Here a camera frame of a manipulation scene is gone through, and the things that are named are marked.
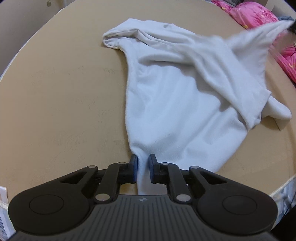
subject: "metal pin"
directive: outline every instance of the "metal pin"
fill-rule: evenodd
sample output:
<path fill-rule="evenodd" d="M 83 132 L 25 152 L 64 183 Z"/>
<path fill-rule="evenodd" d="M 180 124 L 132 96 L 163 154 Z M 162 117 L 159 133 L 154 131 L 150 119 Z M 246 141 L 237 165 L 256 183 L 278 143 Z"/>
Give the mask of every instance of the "metal pin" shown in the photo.
<path fill-rule="evenodd" d="M 107 201 L 110 199 L 110 196 L 106 193 L 100 193 L 98 195 L 96 195 L 96 200 L 98 201 Z"/>
<path fill-rule="evenodd" d="M 187 194 L 179 194 L 176 199 L 180 202 L 188 202 L 190 201 L 191 197 Z"/>

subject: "wall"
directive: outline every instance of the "wall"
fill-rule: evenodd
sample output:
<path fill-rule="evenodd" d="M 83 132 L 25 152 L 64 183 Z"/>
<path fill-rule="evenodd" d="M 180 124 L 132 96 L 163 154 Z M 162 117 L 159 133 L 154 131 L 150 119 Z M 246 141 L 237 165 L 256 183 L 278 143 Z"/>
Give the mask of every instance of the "wall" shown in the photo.
<path fill-rule="evenodd" d="M 270 9 L 275 16 L 291 16 L 292 18 L 296 18 L 296 12 L 287 4 L 284 0 L 269 0 L 271 4 L 266 5 L 268 9 Z"/>
<path fill-rule="evenodd" d="M 4 0 L 0 3 L 0 76 L 20 50 L 63 7 L 62 0 Z"/>
<path fill-rule="evenodd" d="M 265 6 L 268 0 L 245 0 L 245 2 L 257 2 L 260 3 L 262 6 Z"/>

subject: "white rope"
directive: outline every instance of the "white rope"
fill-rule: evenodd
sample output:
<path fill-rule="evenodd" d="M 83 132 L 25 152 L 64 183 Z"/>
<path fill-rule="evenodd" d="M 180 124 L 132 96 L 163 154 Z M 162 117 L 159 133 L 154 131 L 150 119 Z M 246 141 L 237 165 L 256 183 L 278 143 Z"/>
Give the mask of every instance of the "white rope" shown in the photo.
<path fill-rule="evenodd" d="M 6 204 L 5 202 L 2 202 L 1 200 L 0 200 L 0 208 L 3 208 L 4 210 L 8 210 L 8 204 Z"/>
<path fill-rule="evenodd" d="M 286 181 L 283 185 L 281 185 L 278 189 L 276 189 L 272 194 L 270 194 L 270 197 L 275 196 L 279 191 L 281 191 L 285 186 L 289 184 L 294 178 L 296 178 L 296 174 L 292 176 L 288 181 Z"/>

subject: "beige tabletop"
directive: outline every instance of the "beige tabletop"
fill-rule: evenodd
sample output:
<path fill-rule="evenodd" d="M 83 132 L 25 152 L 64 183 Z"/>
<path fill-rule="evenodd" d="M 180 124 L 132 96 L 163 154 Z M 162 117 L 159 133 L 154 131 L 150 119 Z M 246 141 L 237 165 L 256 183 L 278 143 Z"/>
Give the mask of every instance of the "beige tabletop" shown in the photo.
<path fill-rule="evenodd" d="M 0 185 L 17 193 L 88 165 L 128 161 L 127 64 L 102 34 L 128 18 L 174 23 L 196 34 L 243 31 L 201 0 L 76 0 L 19 52 L 0 82 Z M 269 57 L 273 95 L 296 115 L 296 90 Z M 219 174 L 271 193 L 295 174 L 296 119 L 279 131 L 266 118 Z M 129 192 L 135 193 L 135 187 Z"/>

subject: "gray cloth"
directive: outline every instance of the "gray cloth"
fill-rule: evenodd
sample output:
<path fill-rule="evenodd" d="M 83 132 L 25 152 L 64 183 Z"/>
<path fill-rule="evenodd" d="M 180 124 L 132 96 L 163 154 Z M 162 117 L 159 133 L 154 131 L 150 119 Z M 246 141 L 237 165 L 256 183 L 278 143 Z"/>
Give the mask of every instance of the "gray cloth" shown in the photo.
<path fill-rule="evenodd" d="M 294 19 L 291 17 L 291 16 L 281 16 L 281 17 L 278 17 L 278 20 L 292 20 L 294 21 Z"/>

